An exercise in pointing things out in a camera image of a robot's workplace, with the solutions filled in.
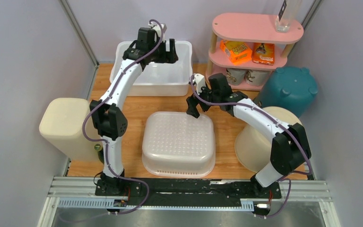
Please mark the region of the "white plastic tub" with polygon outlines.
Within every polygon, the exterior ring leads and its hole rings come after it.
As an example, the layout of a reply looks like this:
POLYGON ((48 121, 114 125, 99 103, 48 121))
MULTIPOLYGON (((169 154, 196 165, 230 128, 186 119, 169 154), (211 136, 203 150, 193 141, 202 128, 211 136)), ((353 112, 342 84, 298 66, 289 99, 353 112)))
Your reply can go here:
POLYGON ((185 96, 189 89, 192 70, 192 45, 188 41, 176 41, 179 60, 176 63, 149 63, 143 70, 140 64, 134 64, 125 70, 133 60, 123 60, 123 54, 131 41, 121 42, 116 50, 116 61, 110 75, 112 91, 120 74, 124 72, 115 87, 113 95, 121 91, 127 96, 185 96))

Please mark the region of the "translucent white basin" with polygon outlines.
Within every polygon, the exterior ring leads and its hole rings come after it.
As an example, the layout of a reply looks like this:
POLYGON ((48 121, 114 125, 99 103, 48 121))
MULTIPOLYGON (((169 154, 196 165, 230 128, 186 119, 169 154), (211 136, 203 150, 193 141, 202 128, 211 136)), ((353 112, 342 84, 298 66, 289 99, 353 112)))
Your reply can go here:
POLYGON ((216 163, 213 121, 205 114, 155 112, 145 125, 142 163, 153 175, 202 178, 216 163))

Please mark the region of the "cream round bucket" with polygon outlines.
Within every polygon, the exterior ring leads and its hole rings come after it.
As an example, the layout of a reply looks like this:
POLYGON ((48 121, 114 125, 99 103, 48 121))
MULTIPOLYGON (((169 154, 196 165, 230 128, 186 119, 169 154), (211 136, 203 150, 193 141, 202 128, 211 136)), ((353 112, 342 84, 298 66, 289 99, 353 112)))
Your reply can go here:
MULTIPOLYGON (((263 109, 273 117, 290 125, 302 124, 292 112, 276 106, 263 109)), ((246 125, 235 140, 235 153, 239 162, 252 172, 259 172, 270 161, 271 143, 251 125, 246 125)))

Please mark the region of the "teal round bucket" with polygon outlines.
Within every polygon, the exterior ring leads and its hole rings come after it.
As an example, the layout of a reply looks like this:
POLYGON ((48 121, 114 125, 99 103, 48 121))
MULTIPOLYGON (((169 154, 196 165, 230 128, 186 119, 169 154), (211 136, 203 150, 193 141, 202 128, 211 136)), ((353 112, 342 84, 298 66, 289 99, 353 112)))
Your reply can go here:
POLYGON ((254 103, 261 107, 276 106, 301 117, 318 94, 318 85, 306 67, 277 68, 267 79, 254 103))

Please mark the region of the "cream rectangular bin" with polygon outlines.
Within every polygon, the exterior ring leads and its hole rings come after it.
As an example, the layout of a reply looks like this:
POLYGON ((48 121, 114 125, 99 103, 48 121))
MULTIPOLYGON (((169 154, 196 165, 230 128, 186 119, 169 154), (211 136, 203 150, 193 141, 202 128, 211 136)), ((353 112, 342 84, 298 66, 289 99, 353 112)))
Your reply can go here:
POLYGON ((90 113, 89 102, 82 98, 57 98, 48 105, 39 125, 40 134, 72 160, 100 162, 101 142, 83 134, 83 122, 90 113))

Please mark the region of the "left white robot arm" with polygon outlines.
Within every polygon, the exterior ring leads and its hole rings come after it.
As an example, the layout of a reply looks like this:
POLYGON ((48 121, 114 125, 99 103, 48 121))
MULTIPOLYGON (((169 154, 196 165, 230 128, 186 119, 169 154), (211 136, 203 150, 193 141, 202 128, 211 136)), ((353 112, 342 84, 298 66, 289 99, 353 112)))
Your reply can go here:
POLYGON ((98 101, 90 103, 89 116, 104 146, 101 180, 115 196, 125 192, 128 180, 124 177, 121 160, 121 140, 128 126, 122 112, 125 99, 147 65, 152 62, 176 63, 178 60, 174 39, 170 39, 170 50, 166 50, 165 31, 165 24, 140 28, 137 39, 124 51, 119 71, 108 90, 98 101))

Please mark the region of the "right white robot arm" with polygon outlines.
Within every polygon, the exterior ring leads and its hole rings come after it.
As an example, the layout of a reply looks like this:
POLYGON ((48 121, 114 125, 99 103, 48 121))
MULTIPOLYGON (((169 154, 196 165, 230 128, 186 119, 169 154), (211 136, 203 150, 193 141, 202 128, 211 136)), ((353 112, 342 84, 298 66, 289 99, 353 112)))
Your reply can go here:
POLYGON ((192 95, 186 99, 188 115, 199 118, 198 106, 204 112, 212 106, 218 106, 256 129, 270 142, 269 162, 251 178, 253 195, 264 197, 273 183, 295 173, 303 163, 309 167, 306 174, 312 174, 311 150, 306 130, 301 124, 286 123, 267 113, 244 93, 232 91, 222 73, 210 76, 209 81, 206 81, 204 75, 194 73, 189 78, 189 85, 192 95))

